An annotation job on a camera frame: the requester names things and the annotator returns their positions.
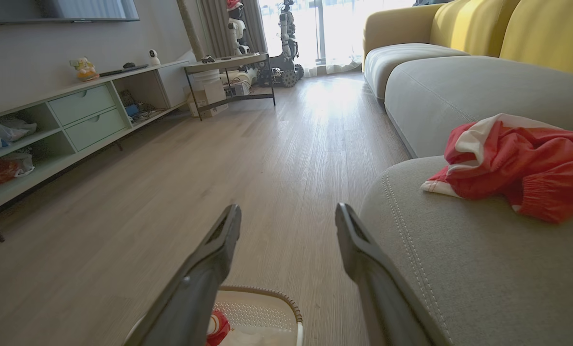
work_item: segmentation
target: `security camera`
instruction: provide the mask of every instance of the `security camera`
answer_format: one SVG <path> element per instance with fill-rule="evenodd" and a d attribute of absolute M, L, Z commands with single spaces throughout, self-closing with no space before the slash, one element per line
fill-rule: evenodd
<path fill-rule="evenodd" d="M 150 49 L 150 63 L 152 65 L 160 65 L 159 54 L 154 49 Z"/>

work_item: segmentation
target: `sofa armrest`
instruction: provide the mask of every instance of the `sofa armrest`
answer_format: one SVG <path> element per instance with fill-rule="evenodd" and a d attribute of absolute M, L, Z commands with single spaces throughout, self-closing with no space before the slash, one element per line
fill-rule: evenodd
<path fill-rule="evenodd" d="M 363 27 L 363 61 L 372 49 L 401 43 L 429 43 L 434 15 L 445 4 L 375 12 Z"/>

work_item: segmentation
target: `humanoid robot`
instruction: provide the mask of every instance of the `humanoid robot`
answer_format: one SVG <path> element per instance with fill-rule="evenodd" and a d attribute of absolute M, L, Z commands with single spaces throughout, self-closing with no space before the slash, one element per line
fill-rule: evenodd
<path fill-rule="evenodd" d="M 231 33 L 230 40 L 234 55 L 250 53 L 246 24 L 240 19 L 243 15 L 243 7 L 243 4 L 237 0 L 227 0 L 229 33 Z"/>
<path fill-rule="evenodd" d="M 304 76 L 300 64 L 293 63 L 299 56 L 297 40 L 295 39 L 295 20 L 291 13 L 293 0 L 284 0 L 284 7 L 280 12 L 280 40 L 282 41 L 282 54 L 270 57 L 268 66 L 265 62 L 258 64 L 258 79 L 262 83 L 281 83 L 285 87 L 293 87 Z"/>

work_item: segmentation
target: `seam stitching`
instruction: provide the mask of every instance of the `seam stitching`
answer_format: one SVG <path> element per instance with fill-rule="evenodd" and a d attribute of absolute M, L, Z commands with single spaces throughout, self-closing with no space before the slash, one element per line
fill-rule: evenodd
<path fill-rule="evenodd" d="M 432 302 L 434 303 L 434 305 L 436 305 L 436 311 L 438 311 L 438 314 L 440 315 L 440 322 L 442 323 L 443 327 L 445 328 L 445 332 L 447 332 L 447 337 L 449 338 L 449 342 L 451 344 L 453 344 L 453 339 L 451 339 L 451 335 L 449 333 L 449 328 L 447 327 L 447 323 L 445 322 L 445 318 L 443 317 L 442 312 L 440 311 L 440 307 L 438 306 L 438 301 L 436 301 L 436 296 L 434 296 L 434 292 L 432 291 L 432 285 L 430 284 L 429 280 L 427 280 L 427 275 L 425 274 L 425 270 L 423 269 L 421 259 L 419 259 L 419 254 L 417 254 L 417 249 L 414 247 L 414 242 L 412 241 L 412 238 L 410 236 L 410 232 L 408 232 L 408 227 L 406 226 L 406 222 L 404 221 L 404 217 L 401 214 L 400 206 L 398 205 L 396 195 L 394 194 L 394 191 L 393 191 L 393 188 L 391 187 L 391 184 L 387 183 L 387 186 L 391 192 L 392 198 L 394 199 L 395 206 L 398 210 L 398 215 L 400 217 L 400 221 L 401 221 L 402 225 L 404 226 L 404 230 L 407 234 L 408 241 L 410 242 L 410 245 L 412 246 L 412 251 L 414 252 L 414 256 L 416 258 L 419 269 L 421 269 L 421 272 L 423 273 L 423 278 L 425 280 L 425 284 L 427 284 L 427 287 L 429 288 L 430 293 L 432 294 Z"/>
<path fill-rule="evenodd" d="M 424 287 L 423 287 L 423 285 L 421 285 L 421 281 L 419 280 L 419 274 L 417 274 L 417 270 L 414 266 L 414 261 L 412 260 L 410 250 L 408 249 L 408 245 L 406 243 L 406 238 L 404 237 L 404 234 L 402 233 L 402 230 L 401 230 L 400 223 L 398 222 L 398 218 L 396 216 L 396 210 L 394 209 L 394 202 L 391 201 L 391 199 L 389 198 L 389 191 L 387 190 L 387 186 L 389 186 L 389 188 L 391 189 L 391 185 L 388 184 L 385 174 L 383 174 L 383 176 L 382 176 L 382 181 L 383 181 L 383 189 L 385 190 L 385 197 L 387 198 L 387 202 L 389 202 L 389 205 L 391 206 L 391 214 L 394 216 L 394 222 L 395 222 L 396 226 L 398 226 L 398 232 L 400 232 L 400 238 L 402 239 L 402 243 L 404 244 L 404 249 L 406 250 L 406 253 L 408 255 L 408 260 L 410 261 L 412 273 L 414 273 L 414 277 L 417 279 L 417 283 L 419 284 L 419 289 L 421 289 L 421 294 L 423 295 L 423 301 L 425 302 L 425 308 L 427 308 L 427 312 L 430 315 L 432 315 L 432 311 L 430 310 L 430 306 L 429 306 L 429 304 L 427 304 L 427 297 L 425 295 Z"/>

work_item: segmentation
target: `small device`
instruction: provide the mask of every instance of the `small device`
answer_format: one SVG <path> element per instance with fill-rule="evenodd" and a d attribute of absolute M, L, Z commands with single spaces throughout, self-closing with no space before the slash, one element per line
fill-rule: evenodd
<path fill-rule="evenodd" d="M 236 82 L 230 86 L 223 86 L 225 93 L 230 96 L 246 96 L 250 94 L 250 89 L 245 83 Z"/>
<path fill-rule="evenodd" d="M 154 49 L 150 49 L 150 63 L 152 65 L 160 65 L 159 54 Z"/>
<path fill-rule="evenodd" d="M 146 68 L 148 67 L 148 64 L 144 64 L 144 65 L 139 65 L 139 66 L 135 66 L 135 64 L 133 64 L 133 67 L 125 67 L 121 70 L 114 70 L 114 71 L 108 71 L 108 72 L 101 72 L 100 76 L 101 77 L 107 77 L 107 76 L 113 76 L 114 74 L 120 74 L 120 73 L 124 73 L 124 72 L 131 72 L 134 70 L 141 70 L 142 68 Z"/>

